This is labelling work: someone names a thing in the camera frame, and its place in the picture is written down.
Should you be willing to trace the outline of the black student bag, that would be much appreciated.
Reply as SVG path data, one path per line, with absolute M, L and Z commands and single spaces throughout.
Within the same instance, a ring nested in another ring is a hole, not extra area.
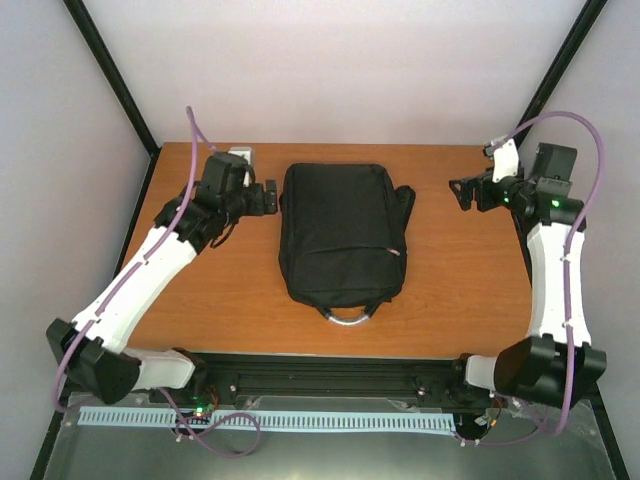
M 279 265 L 291 299 L 372 315 L 402 290 L 415 191 L 378 164 L 296 163 L 285 174 Z

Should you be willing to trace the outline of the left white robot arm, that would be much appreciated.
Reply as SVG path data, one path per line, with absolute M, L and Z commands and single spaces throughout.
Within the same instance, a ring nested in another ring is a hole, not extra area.
M 174 390 L 186 402 L 208 390 L 207 368 L 183 348 L 132 349 L 137 324 L 169 282 L 206 248 L 220 247 L 244 216 L 277 212 L 277 186 L 255 179 L 254 151 L 216 152 L 200 180 L 190 180 L 156 216 L 139 250 L 109 286 L 72 321 L 54 320 L 46 337 L 58 363 L 58 404 L 66 381 L 112 405 L 136 390 Z

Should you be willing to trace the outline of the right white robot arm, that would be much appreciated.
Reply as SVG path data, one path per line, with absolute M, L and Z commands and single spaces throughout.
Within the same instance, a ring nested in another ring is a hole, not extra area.
M 493 140 L 483 153 L 492 167 L 449 187 L 464 211 L 510 211 L 531 280 L 531 317 L 525 338 L 497 356 L 461 355 L 449 394 L 460 405 L 494 393 L 572 408 L 607 366 L 592 346 L 582 305 L 585 204 L 569 195 L 577 151 L 541 143 L 529 173 L 512 140 Z

